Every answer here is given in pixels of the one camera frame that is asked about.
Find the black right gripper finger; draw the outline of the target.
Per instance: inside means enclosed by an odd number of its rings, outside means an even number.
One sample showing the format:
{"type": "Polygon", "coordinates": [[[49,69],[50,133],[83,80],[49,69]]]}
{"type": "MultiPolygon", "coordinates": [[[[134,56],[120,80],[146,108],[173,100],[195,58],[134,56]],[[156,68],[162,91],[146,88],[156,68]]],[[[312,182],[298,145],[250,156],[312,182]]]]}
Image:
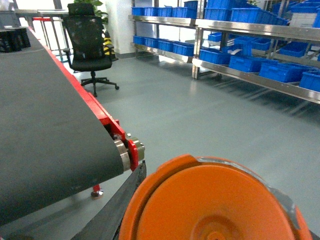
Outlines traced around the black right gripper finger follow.
{"type": "Polygon", "coordinates": [[[130,174],[106,205],[78,232],[74,240],[117,240],[126,209],[147,176],[145,161],[130,174]]]}

